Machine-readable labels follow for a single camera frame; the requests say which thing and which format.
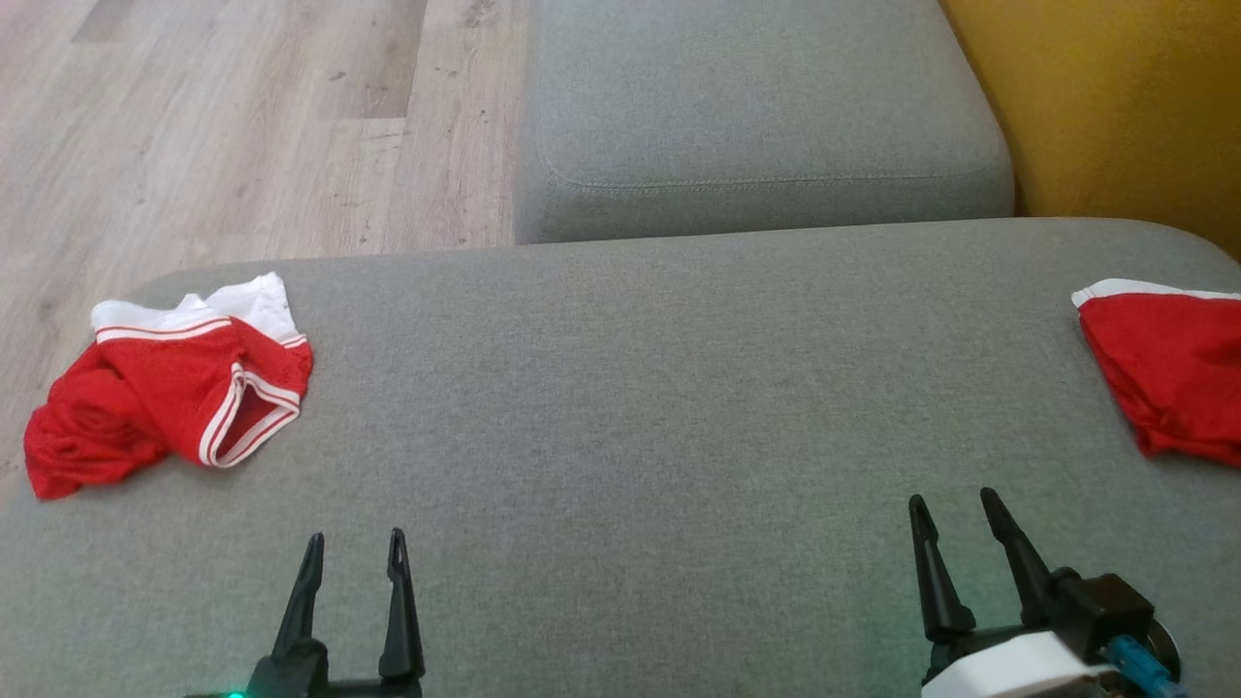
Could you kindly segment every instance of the gray ottoman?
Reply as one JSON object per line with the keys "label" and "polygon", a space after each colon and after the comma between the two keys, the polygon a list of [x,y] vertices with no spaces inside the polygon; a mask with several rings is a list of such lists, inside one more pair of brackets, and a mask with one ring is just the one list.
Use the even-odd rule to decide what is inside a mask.
{"label": "gray ottoman", "polygon": [[519,242],[1013,212],[936,0],[537,5]]}
{"label": "gray ottoman", "polygon": [[9,696],[243,687],[315,530],[316,635],[371,676],[393,525],[428,697],[916,696],[910,494],[979,622],[1018,617],[984,484],[1051,565],[1148,595],[1195,694],[1241,694],[1241,472],[1143,458],[1069,301],[1241,291],[1205,241],[994,220],[272,266],[318,355],[305,412],[230,472],[0,513]]}

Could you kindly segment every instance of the wooden floor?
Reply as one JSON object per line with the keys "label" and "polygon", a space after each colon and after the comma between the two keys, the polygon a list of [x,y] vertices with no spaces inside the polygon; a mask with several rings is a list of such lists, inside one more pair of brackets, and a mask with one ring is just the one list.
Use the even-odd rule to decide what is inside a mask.
{"label": "wooden floor", "polygon": [[0,483],[91,307],[511,243],[527,0],[0,0]]}

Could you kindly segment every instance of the red and white clothing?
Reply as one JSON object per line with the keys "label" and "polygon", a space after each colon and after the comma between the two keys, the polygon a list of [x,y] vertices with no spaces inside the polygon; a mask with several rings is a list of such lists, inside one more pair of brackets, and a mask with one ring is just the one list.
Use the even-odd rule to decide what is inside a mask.
{"label": "red and white clothing", "polygon": [[105,301],[91,324],[94,343],[26,430],[40,498],[118,482],[166,451],[231,467],[300,412],[314,358],[274,273],[171,310]]}
{"label": "red and white clothing", "polygon": [[1241,467],[1241,293],[1109,278],[1072,301],[1143,453]]}

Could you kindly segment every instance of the red fabric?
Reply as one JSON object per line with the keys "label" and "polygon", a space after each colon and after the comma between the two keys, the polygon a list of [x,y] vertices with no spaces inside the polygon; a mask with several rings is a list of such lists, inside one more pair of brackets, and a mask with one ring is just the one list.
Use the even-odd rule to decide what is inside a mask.
{"label": "red fabric", "polygon": [[295,417],[314,364],[309,343],[280,345],[237,318],[212,325],[186,339],[139,330],[148,334],[92,344],[26,427],[35,496],[115,483],[169,451],[231,466]]}
{"label": "red fabric", "polygon": [[1143,453],[1241,467],[1241,301],[1122,293],[1078,310]]}

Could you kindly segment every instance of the blue connector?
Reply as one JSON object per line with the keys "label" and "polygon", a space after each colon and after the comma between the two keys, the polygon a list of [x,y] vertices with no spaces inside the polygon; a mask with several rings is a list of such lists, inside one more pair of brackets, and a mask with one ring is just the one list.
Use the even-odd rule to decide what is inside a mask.
{"label": "blue connector", "polygon": [[1108,643],[1107,661],[1150,698],[1189,698],[1189,693],[1172,681],[1168,669],[1128,635],[1121,635]]}

